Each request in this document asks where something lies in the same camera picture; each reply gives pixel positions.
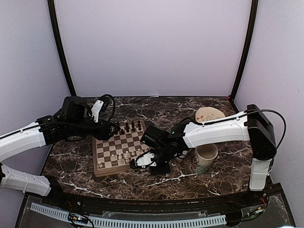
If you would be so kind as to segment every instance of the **mug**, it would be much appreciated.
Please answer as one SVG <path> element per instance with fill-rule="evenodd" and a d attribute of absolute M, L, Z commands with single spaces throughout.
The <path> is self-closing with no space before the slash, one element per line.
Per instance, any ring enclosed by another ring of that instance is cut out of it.
<path fill-rule="evenodd" d="M 192 170 L 197 174 L 204 174 L 216 159 L 219 151 L 215 144 L 207 144 L 195 148 Z"/>

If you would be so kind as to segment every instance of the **black metal pole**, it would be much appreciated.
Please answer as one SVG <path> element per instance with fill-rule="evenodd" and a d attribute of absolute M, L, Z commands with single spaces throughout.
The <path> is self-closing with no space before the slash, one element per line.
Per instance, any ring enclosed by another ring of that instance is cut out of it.
<path fill-rule="evenodd" d="M 234 85 L 233 85 L 233 88 L 231 91 L 231 95 L 229 96 L 229 100 L 231 102 L 234 102 L 234 99 L 236 98 L 236 95 L 238 93 L 238 88 L 239 88 L 239 85 L 241 83 L 241 79 L 242 79 L 242 76 L 244 73 L 244 69 L 245 69 L 245 65 L 246 65 L 246 61 L 247 61 L 247 57 L 248 57 L 248 53 L 249 53 L 250 43 L 251 43 L 251 39 L 252 39 L 253 29 L 255 26 L 255 21 L 256 21 L 256 16 L 257 16 L 257 5 L 258 5 L 258 0 L 252 0 L 243 53 L 242 53 L 241 61 L 238 66 L 236 80 L 234 82 Z"/>
<path fill-rule="evenodd" d="M 70 91 L 70 94 L 72 96 L 76 96 L 76 91 L 75 91 L 75 88 L 74 88 L 74 85 L 73 85 L 73 81 L 72 81 L 70 72 L 68 70 L 66 56 L 65 56 L 65 53 L 63 51 L 63 45 L 62 45 L 61 37 L 60 37 L 60 33 L 59 33 L 59 27 L 58 27 L 58 21 L 57 21 L 57 16 L 56 16 L 56 9 L 55 9 L 54 0 L 47 0 L 47 3 L 48 3 L 49 15 L 50 15 L 50 18 L 51 18 L 54 38 L 55 38 L 55 42 L 56 42 L 56 46 L 57 46 L 57 51 L 58 51 L 58 54 L 59 54 L 59 58 L 60 58 L 60 62 L 61 62 L 61 66 L 62 66 L 64 75 L 65 75 L 65 78 L 66 78 L 66 83 L 67 83 L 68 89 Z"/>

